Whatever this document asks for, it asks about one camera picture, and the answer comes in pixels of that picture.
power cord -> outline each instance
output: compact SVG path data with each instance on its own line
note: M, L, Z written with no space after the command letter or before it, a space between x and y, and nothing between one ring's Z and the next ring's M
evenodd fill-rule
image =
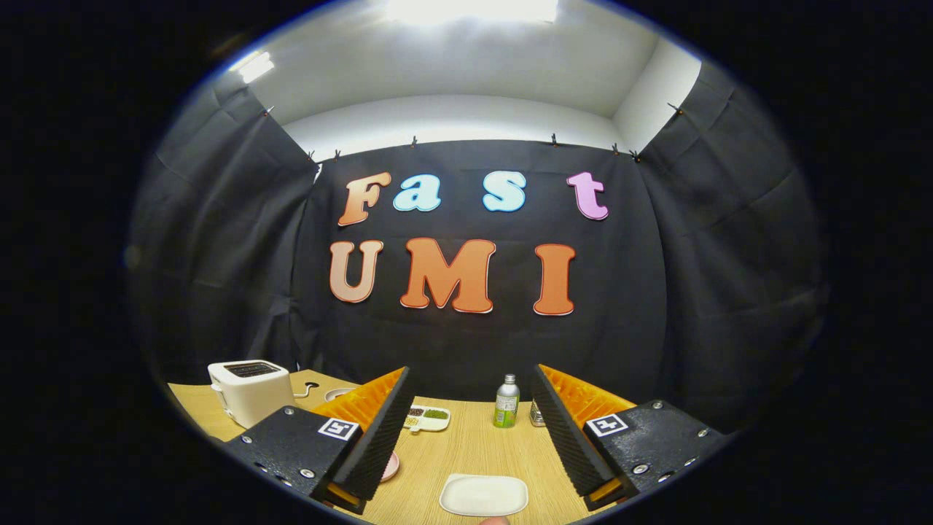
M304 394L301 394L301 395L295 394L295 397L296 397L296 398L308 397L308 394L311 393L311 389L316 389L316 388L319 387L320 385L318 385L317 383L313 383L313 382L309 381L309 382L305 383L304 386L305 386Z

orange letter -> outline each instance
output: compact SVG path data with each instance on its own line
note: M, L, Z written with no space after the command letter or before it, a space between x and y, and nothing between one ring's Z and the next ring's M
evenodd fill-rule
M359 284L347 284L347 261L353 252L353 243L340 241L330 245L330 291L345 303L360 303L372 293L376 279L376 255L383 250L382 241L363 241L359 245L363 252L363 271Z
M350 194L347 195L347 207L343 211L343 216L337 219L337 225L349 226L366 220L366 217L369 217L369 212L363 209L363 205L376 206L376 201L379 200L379 186L388 186L389 182L392 182L392 176L389 175L389 172L351 180L347 184L347 190L350 190ZM370 188L369 186L373 184L379 186Z
M535 248L541 260L541 297L535 303L535 313L542 316L565 316L574 311L567 299L570 288L570 260L577 252L562 244L543 244Z
M453 309L472 314L488 314L493 302L486 295L486 277L489 258L495 253L495 244L484 240L466 241L460 253L448 266L440 252L438 241L431 238L412 239L405 245L411 252L409 289L401 303L408 308L424 308L430 303L425 296L425 282L438 308L443 308L460 284Z

divided tray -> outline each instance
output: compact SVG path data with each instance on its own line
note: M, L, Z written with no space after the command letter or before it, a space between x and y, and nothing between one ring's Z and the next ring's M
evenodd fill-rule
M438 432L447 428L451 422L451 411L436 406L413 404L405 417L405 428L413 433L418 431Z

aluminum bottle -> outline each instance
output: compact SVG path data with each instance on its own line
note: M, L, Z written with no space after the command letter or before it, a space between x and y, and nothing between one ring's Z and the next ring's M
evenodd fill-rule
M506 374L506 382L495 393L495 415L493 425L500 429L515 426L515 416L519 411L519 388L515 384L515 375Z

pink plate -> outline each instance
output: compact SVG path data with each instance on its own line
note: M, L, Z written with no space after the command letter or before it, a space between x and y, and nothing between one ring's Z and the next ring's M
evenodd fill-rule
M398 456L395 452L392 453L392 456L389 458L389 462L385 465L385 472L383 473L383 481L392 477L398 472Z

